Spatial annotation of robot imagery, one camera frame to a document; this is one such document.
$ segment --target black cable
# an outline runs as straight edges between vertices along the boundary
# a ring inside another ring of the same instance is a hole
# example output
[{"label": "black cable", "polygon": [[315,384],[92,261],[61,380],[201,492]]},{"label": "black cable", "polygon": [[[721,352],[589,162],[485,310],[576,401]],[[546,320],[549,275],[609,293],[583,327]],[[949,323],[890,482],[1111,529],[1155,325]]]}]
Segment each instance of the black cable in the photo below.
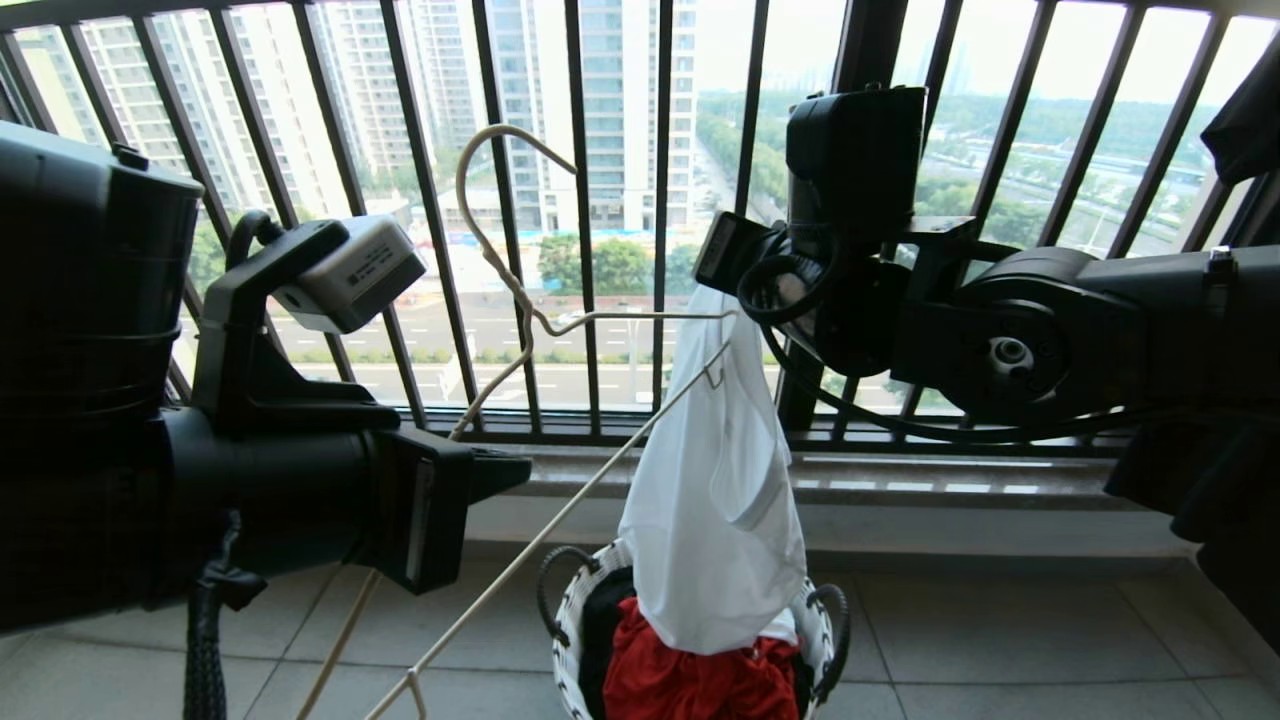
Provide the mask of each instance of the black cable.
[{"label": "black cable", "polygon": [[227,266],[223,272],[230,272],[232,268],[248,259],[248,249],[255,237],[262,245],[268,245],[282,234],[284,234],[284,228],[275,224],[275,220],[262,210],[244,213],[227,240]]},{"label": "black cable", "polygon": [[884,428],[886,430],[902,433],[915,437],[923,437],[927,439],[936,439],[942,442],[972,442],[972,443],[1011,443],[1011,442],[1032,442],[1037,439],[1048,439],[1056,437],[1071,437],[1071,436],[1084,436],[1100,433],[1103,430],[1111,430],[1115,428],[1124,428],[1130,425],[1140,425],[1143,423],[1151,423],[1155,420],[1171,420],[1174,418],[1184,415],[1184,410],[1180,407],[1170,409],[1144,409],[1144,410],[1124,410],[1120,413],[1108,413],[1106,415],[1098,415],[1096,418],[1084,418],[1079,420],[1066,420],[1064,423],[1055,423],[1052,425],[1042,425],[1036,428],[1009,428],[1009,429],[989,429],[989,430],[952,430],[948,428],[936,428],[933,425],[925,425],[922,423],[911,423],[909,420],[900,420],[897,418],[890,418],[874,413],[852,402],[846,402],[835,395],[822,389],[814,382],[810,382],[800,368],[787,357],[787,354],[778,345],[777,338],[773,337],[772,328],[762,328],[764,331],[764,342],[768,343],[769,350],[773,352],[773,357],[777,359],[778,365],[783,370],[790,373],[787,378],[788,382],[795,382],[800,389],[817,397],[818,400],[831,405],[837,410],[849,413],[850,415],[859,418],[873,425]]}]

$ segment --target cable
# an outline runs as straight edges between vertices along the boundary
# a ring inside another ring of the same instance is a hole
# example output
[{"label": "cable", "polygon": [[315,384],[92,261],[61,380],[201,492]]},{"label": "cable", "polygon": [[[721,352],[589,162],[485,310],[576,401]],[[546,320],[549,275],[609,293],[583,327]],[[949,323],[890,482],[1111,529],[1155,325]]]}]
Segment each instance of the cable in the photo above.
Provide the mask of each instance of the cable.
[{"label": "cable", "polygon": [[911,423],[909,420],[900,420],[897,418],[890,418],[887,415],[881,415],[852,402],[846,402],[835,395],[822,389],[814,382],[810,382],[800,368],[787,357],[787,354],[778,345],[777,338],[773,337],[771,329],[764,332],[764,342],[768,343],[769,350],[773,352],[773,357],[777,359],[778,365],[782,366],[791,377],[790,380],[795,382],[800,389],[817,397],[818,400],[831,405],[836,410],[842,410],[850,415],[865,420],[873,425],[884,428],[886,430],[895,433],[904,433],[909,436],[923,437],[927,439],[937,439],[942,442],[970,442],[970,443],[1010,443],[1010,442],[1030,442],[1037,439],[1047,439],[1055,437],[1071,437],[1100,433],[1102,430],[1110,430],[1115,428],[1123,428],[1129,425],[1139,425],[1142,423],[1151,423],[1155,420],[1170,420],[1178,418],[1187,411],[1181,407],[1172,409],[1146,409],[1146,410],[1124,410],[1120,413],[1108,413],[1106,415],[1098,415],[1096,418],[1084,418],[1079,420],[1068,420],[1064,423],[1055,423],[1052,425],[1042,425],[1036,428],[1009,428],[1009,429],[991,429],[991,430],[952,430],[948,428],[936,428],[933,425],[925,425],[923,423]]}]

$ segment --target sky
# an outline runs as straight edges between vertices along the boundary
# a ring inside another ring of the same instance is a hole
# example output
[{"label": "sky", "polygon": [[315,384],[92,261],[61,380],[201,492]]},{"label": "sky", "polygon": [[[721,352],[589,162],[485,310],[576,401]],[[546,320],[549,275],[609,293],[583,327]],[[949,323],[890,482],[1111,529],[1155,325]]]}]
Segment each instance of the sky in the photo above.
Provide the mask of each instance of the sky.
[{"label": "sky", "polygon": [[[911,0],[902,29],[895,82],[923,81],[943,0]],[[751,40],[750,0],[699,0],[698,73],[704,90],[741,90]],[[829,78],[844,0],[772,3],[764,83],[790,77]],[[1021,59],[1034,0],[968,0],[951,69],[963,68],[968,90],[1007,95]],[[1037,97],[1092,99],[1111,54],[1124,9],[1114,3],[1060,3],[1033,85]],[[1148,10],[1117,99],[1172,102],[1207,26],[1207,14]],[[1206,82],[1201,102],[1221,105],[1257,63],[1274,20],[1234,18]]]}]

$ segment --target white cloth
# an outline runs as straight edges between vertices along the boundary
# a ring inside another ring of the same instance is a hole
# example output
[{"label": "white cloth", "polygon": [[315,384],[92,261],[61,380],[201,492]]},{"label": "white cloth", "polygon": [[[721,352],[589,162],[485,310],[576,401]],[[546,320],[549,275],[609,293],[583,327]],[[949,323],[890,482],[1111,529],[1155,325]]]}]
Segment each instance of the white cloth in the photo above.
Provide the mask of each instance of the white cloth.
[{"label": "white cloth", "polygon": [[[690,313],[739,309],[699,287]],[[640,612],[675,650],[748,647],[800,591],[804,537],[787,478],[791,454],[745,315],[685,320],[671,387],[703,379],[654,427],[631,482],[618,537],[635,560]]]}]

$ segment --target basket handle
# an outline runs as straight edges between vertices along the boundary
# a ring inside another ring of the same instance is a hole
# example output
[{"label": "basket handle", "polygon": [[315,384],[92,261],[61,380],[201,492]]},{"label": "basket handle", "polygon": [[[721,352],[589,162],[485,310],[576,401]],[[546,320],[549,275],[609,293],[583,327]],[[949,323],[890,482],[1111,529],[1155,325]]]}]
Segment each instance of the basket handle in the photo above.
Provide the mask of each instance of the basket handle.
[{"label": "basket handle", "polygon": [[562,555],[572,555],[577,557],[582,565],[591,573],[596,573],[600,569],[600,561],[589,555],[586,551],[573,547],[571,544],[564,544],[557,547],[556,550],[547,553],[543,559],[543,564],[538,568],[538,584],[535,585],[538,592],[538,614],[543,616],[543,625],[547,626],[547,632],[550,633],[552,638],[561,643],[561,647],[568,647],[568,635],[564,634],[564,629],[559,626],[559,623],[552,618],[550,607],[547,605],[547,571],[550,570],[552,564],[556,562]]},{"label": "basket handle", "polygon": [[840,676],[845,673],[845,661],[849,660],[849,635],[852,629],[852,620],[849,618],[849,601],[845,600],[845,593],[836,585],[822,585],[813,591],[805,600],[805,605],[813,607],[819,600],[823,601],[823,605],[835,601],[840,614],[838,625],[833,623],[836,625],[836,653],[823,664],[822,680],[813,688],[813,697],[818,700],[818,705],[822,705],[827,702],[827,696],[836,688],[836,683],[840,682]]}]

